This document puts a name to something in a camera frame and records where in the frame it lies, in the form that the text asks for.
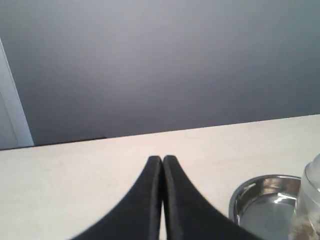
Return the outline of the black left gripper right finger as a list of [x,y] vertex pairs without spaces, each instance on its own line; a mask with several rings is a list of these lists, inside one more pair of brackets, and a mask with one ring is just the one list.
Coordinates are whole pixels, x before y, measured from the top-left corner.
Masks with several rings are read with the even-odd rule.
[[257,240],[214,208],[174,155],[163,162],[163,203],[168,240]]

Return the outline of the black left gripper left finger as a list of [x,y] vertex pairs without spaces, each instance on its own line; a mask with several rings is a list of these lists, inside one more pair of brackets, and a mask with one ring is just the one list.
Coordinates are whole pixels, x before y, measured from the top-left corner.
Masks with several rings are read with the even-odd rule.
[[162,160],[150,156],[122,200],[75,240],[158,240],[162,214]]

